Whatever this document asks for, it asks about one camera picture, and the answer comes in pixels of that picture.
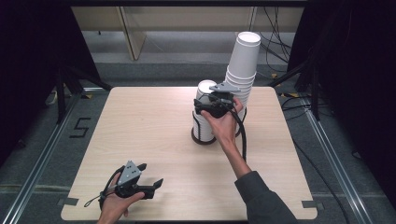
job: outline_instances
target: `gray floor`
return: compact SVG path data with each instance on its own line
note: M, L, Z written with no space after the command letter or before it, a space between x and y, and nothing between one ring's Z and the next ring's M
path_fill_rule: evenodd
M122 33L102 32L99 35L97 32L84 32L84 35L102 80L113 86L196 86L205 78L221 81L225 76L235 41L235 33L148 33L139 60L131 61ZM282 34L282 40L292 45L293 34ZM272 44L270 47L277 53L282 52L277 45ZM262 50L258 65L260 73L254 85L267 85L272 80L272 74L284 74L276 70L284 71L286 67L286 63ZM293 84L296 78L276 87L276 92L295 92ZM92 86L88 82L83 82L83 85ZM20 223L65 222L60 217L62 207L57 204L60 199L67 197L106 98L106 92L97 92L90 98L83 97L78 101L35 186L35 191L26 204L19 219ZM281 104L288 99L279 96ZM323 103L319 108L320 123L367 207L373 223L396 223L395 210L365 164L352 156L353 146L337 118L332 115L331 109L324 100L321 99L320 102ZM301 103L300 99L293 99L285 106L297 106ZM16 148L0 169L0 218L5 217L21 185L47 144L55 126L56 116L56 105L49 105L43 109L23 138L26 147ZM306 110L297 107L284 111L284 116L291 136L329 183L345 208L350 223L359 223L316 138ZM89 118L81 122L81 125L89 128L86 135L82 138L70 138L71 135L82 134L81 130L74 129L80 118ZM300 223L346 223L341 207L332 196L329 187L321 180L308 158L299 149L296 150L314 200L324 207L318 210L316 219L300 220Z

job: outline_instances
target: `metal rail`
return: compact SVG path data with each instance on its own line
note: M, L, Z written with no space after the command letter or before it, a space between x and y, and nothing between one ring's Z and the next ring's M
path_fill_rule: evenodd
M306 99L302 98L301 103L303 105L309 105ZM332 147L332 143L330 142L327 134L325 133L323 127L321 126L320 121L316 120L315 116L312 114L310 110L306 112L308 116L308 120L311 123L311 126L317 135L317 138L323 148L324 153L326 154L327 159L334 171L335 176L337 177L338 182L346 195L346 198L349 202L350 207L352 208L353 213L355 214L356 219L361 224L374 223L366 209L366 206L361 199L361 196L356 191L353 186L343 164L339 160L334 148Z
M39 158L37 159L31 173L29 174L24 184L22 185L17 198L9 208L6 218L3 220L3 224L18 223L18 220L20 219L23 210L26 207L26 204L29 202L29 199L32 196L32 193L35 189L35 185L38 179L40 178L40 176L42 175L45 167L47 166L50 160L50 156L53 152L53 149L55 149L56 144L58 143L62 135L65 124L69 120L70 115L80 97L81 97L80 94L75 94L71 97L70 103L66 108L66 113L64 114L64 118L61 120L61 122L55 125L55 128L49 138L49 141L47 142Z

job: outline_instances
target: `gray sleeve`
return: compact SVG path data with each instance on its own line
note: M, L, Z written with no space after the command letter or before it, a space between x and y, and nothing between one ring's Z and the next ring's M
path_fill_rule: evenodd
M297 223L294 214L275 192L268 189L256 171L242 176L235 185L247 205L250 224Z

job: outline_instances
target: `wooden table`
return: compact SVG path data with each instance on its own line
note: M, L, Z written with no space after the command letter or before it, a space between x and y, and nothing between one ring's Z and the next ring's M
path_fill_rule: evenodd
M246 220L235 175L219 143L191 138L196 87L120 87L108 96L65 205L65 220L96 220L99 203L84 204L103 190L114 171L132 160L147 163L139 185L163 178L154 199L130 207L131 220ZM274 89L254 87L247 104L247 163L257 170L298 219L316 208ZM237 137L242 147L242 139Z

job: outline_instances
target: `stacked paper cup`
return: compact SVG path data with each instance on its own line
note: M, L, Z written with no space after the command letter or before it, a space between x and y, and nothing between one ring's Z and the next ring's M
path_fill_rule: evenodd
M244 105L244 109L238 114L241 120L245 117L248 97L256 76L260 41L261 38L257 34L251 32L240 33L236 38L233 54L227 67L225 81L241 90L233 93Z
M216 86L217 83L212 80L203 80L198 84L196 99L203 104L209 104L209 97L207 96L212 90L211 86ZM202 115L197 115L195 110L192 111L193 128L191 130L192 139L201 145L211 144L216 141L215 135L212 133L212 128L207 120Z

